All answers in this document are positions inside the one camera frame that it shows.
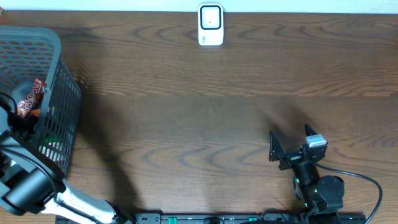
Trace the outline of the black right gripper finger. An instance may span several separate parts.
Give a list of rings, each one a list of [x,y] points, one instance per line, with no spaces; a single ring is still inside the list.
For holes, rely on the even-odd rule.
[[[281,160],[284,156],[284,150],[273,131],[269,132],[269,139],[270,139],[269,161],[275,162]]]
[[[314,136],[314,135],[318,134],[308,123],[305,123],[304,128],[305,128],[306,137]]]

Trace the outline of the orange chocolate bar wrapper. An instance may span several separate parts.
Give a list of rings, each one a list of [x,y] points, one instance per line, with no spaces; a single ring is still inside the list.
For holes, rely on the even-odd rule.
[[[34,84],[30,90],[30,92],[25,96],[23,100],[21,100],[17,105],[16,114],[21,118],[26,118],[30,114],[30,112],[38,105],[38,103],[44,97],[44,87],[46,86],[45,82],[35,78]]]

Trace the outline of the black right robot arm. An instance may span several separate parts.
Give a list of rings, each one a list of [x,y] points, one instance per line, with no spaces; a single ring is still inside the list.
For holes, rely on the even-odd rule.
[[[285,152],[273,131],[269,132],[269,161],[279,162],[280,170],[293,170],[296,197],[306,210],[297,215],[301,223],[341,223],[338,210],[343,207],[345,183],[335,175],[320,176],[317,162],[325,157],[328,142],[305,125],[305,142],[297,151]]]

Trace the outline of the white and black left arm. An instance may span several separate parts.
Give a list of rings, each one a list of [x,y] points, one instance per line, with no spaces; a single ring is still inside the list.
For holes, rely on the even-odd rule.
[[[1,207],[15,215],[48,213],[75,223],[135,223],[136,219],[106,200],[71,186],[58,163],[60,154],[42,153],[29,141],[35,121],[16,114],[10,95],[1,93],[1,111],[10,130],[1,133]]]

